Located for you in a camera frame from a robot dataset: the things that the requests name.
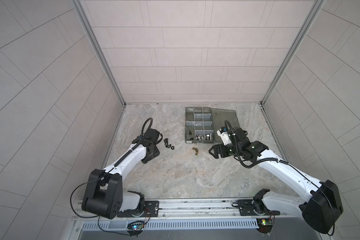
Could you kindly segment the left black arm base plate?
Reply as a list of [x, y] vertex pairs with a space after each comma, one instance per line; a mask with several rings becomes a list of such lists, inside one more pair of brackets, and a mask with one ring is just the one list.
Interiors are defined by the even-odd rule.
[[139, 204], [136, 210], [125, 210], [117, 214], [118, 218], [143, 218], [157, 217], [159, 212], [159, 201], [145, 201]]

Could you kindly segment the controller board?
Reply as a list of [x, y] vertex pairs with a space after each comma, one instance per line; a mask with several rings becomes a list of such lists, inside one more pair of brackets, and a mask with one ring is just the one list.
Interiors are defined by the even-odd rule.
[[135, 221], [131, 222], [127, 226], [127, 233], [132, 236], [138, 236], [143, 232], [145, 228], [145, 222], [144, 221]]
[[261, 234], [270, 234], [273, 230], [273, 225], [274, 222], [269, 219], [256, 219], [257, 220], [257, 224], [259, 226], [259, 228], [257, 229], [258, 232], [260, 232]]

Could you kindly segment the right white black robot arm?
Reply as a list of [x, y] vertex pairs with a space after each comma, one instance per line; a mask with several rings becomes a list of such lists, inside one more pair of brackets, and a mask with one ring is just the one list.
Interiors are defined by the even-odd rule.
[[320, 181], [283, 160], [265, 144], [247, 137], [241, 128], [229, 122], [217, 130], [222, 143], [210, 148], [215, 158], [234, 157], [244, 168], [259, 166], [279, 178], [297, 196], [282, 195], [269, 189], [260, 190], [250, 203], [236, 202], [234, 207], [270, 216], [263, 224], [272, 224], [276, 212], [302, 218], [311, 228], [329, 236], [335, 233], [335, 223], [344, 212], [338, 186], [330, 180]]

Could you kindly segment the brass wing nuts pair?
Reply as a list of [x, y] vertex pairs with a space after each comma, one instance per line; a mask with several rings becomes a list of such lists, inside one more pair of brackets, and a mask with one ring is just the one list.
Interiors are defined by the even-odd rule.
[[197, 156], [199, 154], [199, 149], [197, 149], [195, 147], [193, 147], [192, 149], [195, 151], [195, 155]]

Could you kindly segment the right controller board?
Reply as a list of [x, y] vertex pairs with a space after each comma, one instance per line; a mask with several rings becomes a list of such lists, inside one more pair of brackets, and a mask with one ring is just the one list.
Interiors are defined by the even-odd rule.
[[270, 234], [273, 230], [273, 225], [274, 222], [269, 219], [256, 219], [257, 220], [257, 224], [259, 226], [259, 228], [257, 229], [258, 232], [260, 232], [261, 234]]

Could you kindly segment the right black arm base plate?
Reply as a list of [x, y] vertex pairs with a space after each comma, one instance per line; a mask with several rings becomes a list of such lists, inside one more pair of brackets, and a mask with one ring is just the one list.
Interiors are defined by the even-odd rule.
[[239, 209], [240, 216], [279, 216], [279, 211], [269, 211], [263, 204], [254, 200], [237, 200], [231, 204], [233, 208]]

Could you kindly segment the silver hex bolt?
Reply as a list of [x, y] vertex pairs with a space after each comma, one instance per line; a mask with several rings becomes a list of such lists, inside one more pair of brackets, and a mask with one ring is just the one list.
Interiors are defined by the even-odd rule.
[[211, 135], [195, 135], [195, 139], [198, 141], [211, 141], [212, 136]]

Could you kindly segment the clear compartment organizer box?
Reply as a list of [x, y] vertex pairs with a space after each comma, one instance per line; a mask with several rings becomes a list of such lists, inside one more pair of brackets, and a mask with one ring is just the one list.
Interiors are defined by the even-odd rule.
[[[213, 144], [222, 143], [217, 130], [225, 127], [225, 120], [236, 128], [239, 119], [235, 110], [216, 109], [210, 107], [186, 107], [185, 142], [187, 144]], [[198, 141], [195, 135], [211, 135], [211, 141]]]

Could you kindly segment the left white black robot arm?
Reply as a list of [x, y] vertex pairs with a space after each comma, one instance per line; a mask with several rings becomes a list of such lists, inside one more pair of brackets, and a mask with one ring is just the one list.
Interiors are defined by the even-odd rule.
[[110, 220], [120, 212], [141, 216], [145, 211], [145, 197], [139, 192], [124, 191], [123, 179], [138, 162], [146, 164], [159, 156], [157, 144], [161, 140], [159, 131], [149, 129], [137, 137], [114, 163], [102, 170], [93, 170], [86, 186], [82, 210]]

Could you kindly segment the left controller board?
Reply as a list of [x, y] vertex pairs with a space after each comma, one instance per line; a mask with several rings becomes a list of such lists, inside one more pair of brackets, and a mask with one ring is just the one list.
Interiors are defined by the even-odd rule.
[[143, 232], [145, 228], [145, 222], [144, 221], [135, 221], [131, 222], [127, 226], [127, 233], [132, 236], [138, 236]]

